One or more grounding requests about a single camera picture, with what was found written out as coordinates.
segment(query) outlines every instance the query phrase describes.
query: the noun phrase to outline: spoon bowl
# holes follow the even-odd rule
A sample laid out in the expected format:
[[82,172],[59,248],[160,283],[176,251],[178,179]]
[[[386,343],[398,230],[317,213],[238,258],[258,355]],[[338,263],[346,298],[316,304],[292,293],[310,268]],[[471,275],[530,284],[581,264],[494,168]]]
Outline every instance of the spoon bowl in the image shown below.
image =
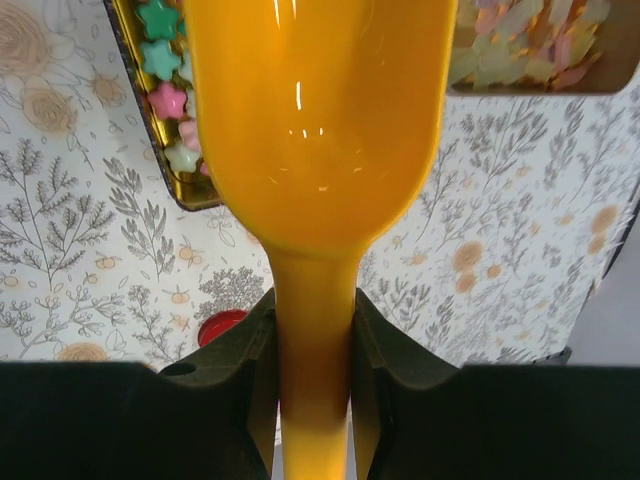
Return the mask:
[[213,182],[276,289],[287,479],[342,479],[360,258],[435,158],[455,0],[185,2]]

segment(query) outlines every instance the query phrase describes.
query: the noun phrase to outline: box of star beads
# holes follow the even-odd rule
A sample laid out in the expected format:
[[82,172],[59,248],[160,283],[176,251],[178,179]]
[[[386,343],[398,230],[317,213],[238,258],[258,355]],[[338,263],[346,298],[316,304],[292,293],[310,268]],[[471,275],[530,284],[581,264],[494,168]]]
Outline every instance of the box of star beads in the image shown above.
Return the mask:
[[182,0],[104,0],[163,178],[180,207],[220,205],[203,163]]

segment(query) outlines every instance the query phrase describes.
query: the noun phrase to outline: gold tray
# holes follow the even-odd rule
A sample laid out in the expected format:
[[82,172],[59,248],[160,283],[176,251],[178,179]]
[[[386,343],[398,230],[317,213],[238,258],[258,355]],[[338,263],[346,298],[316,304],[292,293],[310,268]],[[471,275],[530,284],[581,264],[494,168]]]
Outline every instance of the gold tray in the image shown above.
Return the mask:
[[[471,46],[475,39],[472,28],[456,27],[454,46]],[[611,95],[624,89],[640,63],[640,0],[611,0],[611,12],[596,32],[594,52],[602,57],[575,85],[557,92],[540,86],[510,85],[473,90],[471,85],[449,87],[458,95]]]
[[[181,5],[175,0],[165,0],[165,3],[180,12],[182,11]],[[136,8],[143,3],[134,0],[104,0],[104,4],[120,53],[125,60],[129,81],[134,86],[136,100],[149,133],[162,177],[171,196],[178,206],[188,211],[221,205],[220,195],[216,192],[209,177],[202,175],[199,170],[196,170],[195,173],[175,173],[171,170],[169,162],[164,156],[165,147],[179,138],[178,121],[158,119],[147,101],[147,94],[155,90],[160,81],[154,75],[143,72],[141,67],[144,58],[138,45],[147,39],[144,25],[136,14]],[[182,54],[187,48],[186,38],[178,33],[176,40],[171,41],[171,47],[177,54]],[[171,83],[183,88],[189,85],[177,74],[174,74]]]

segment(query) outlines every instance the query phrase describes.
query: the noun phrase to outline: red cap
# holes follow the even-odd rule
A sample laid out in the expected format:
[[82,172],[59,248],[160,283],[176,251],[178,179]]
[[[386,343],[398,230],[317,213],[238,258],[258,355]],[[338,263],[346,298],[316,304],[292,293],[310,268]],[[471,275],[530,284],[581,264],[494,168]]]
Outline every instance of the red cap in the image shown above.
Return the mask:
[[219,312],[209,317],[202,324],[198,332],[198,345],[204,347],[236,323],[240,323],[246,316],[247,312],[244,310],[227,310],[226,312]]

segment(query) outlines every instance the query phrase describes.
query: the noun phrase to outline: orange flower print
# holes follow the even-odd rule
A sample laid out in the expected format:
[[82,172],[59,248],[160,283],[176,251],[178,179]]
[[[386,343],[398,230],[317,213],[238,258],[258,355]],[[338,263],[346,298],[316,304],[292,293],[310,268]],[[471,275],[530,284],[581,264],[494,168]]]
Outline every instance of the orange flower print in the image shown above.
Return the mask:
[[0,273],[0,284],[3,284],[7,287],[17,287],[20,284],[20,281],[14,277],[13,275],[5,275],[4,273]]
[[496,278],[500,273],[502,273],[501,265],[491,265],[487,270],[487,277]]
[[604,248],[607,243],[607,239],[603,234],[596,235],[591,240],[589,247],[587,247],[587,251],[589,255],[595,255],[596,253],[600,253],[600,251]]
[[107,78],[95,71],[91,88],[103,107],[120,107],[127,100],[127,94],[118,83],[117,75],[114,78]]
[[122,260],[120,257],[107,257],[102,253],[98,253],[100,258],[96,260],[96,267],[100,270],[111,270],[116,267],[116,263],[118,260]]
[[618,216],[618,206],[609,205],[598,212],[591,222],[591,233],[597,235],[606,232]]
[[540,224],[538,222],[533,222],[529,227],[529,235],[535,237],[538,233],[540,233]]
[[573,219],[575,217],[573,216],[572,213],[567,213],[565,216],[560,217],[558,219],[558,225],[560,225],[561,227],[566,227],[567,225],[569,225],[571,222],[573,222]]
[[63,362],[103,362],[107,360],[107,352],[95,343],[73,343],[56,358]]
[[171,290],[163,290],[167,295],[171,295],[171,302],[175,305],[182,305],[183,303],[187,303],[191,300],[191,296],[189,295],[189,290],[185,290],[184,292],[180,291],[180,287],[176,285],[175,291]]
[[38,23],[25,11],[0,1],[0,76],[42,73],[50,49]]
[[531,171],[531,167],[520,167],[516,171],[516,177],[526,177],[530,171]]
[[393,238],[391,239],[391,245],[393,245],[393,249],[397,250],[398,248],[402,248],[402,242],[404,242],[404,239],[407,238],[408,233],[405,233],[404,235],[394,235]]
[[467,242],[453,255],[453,269],[456,272],[471,270],[482,256],[482,243]]
[[67,132],[75,125],[78,114],[65,97],[37,77],[27,81],[22,112],[34,127],[49,133]]
[[191,265],[200,265],[202,263],[202,255],[199,255],[201,250],[194,250],[189,239],[184,235],[182,238],[184,239],[184,243],[180,244],[178,257],[187,262],[187,268]]
[[476,274],[468,271],[462,274],[458,282],[456,283],[456,292],[469,293],[476,285]]
[[177,313],[171,314],[171,321],[169,323],[173,324],[177,328],[180,328],[183,332],[191,328],[189,326],[189,319]]
[[427,260],[427,254],[424,250],[418,250],[417,248],[413,251],[413,255],[410,257],[403,257],[402,261],[405,265],[408,266],[417,266],[422,265]]

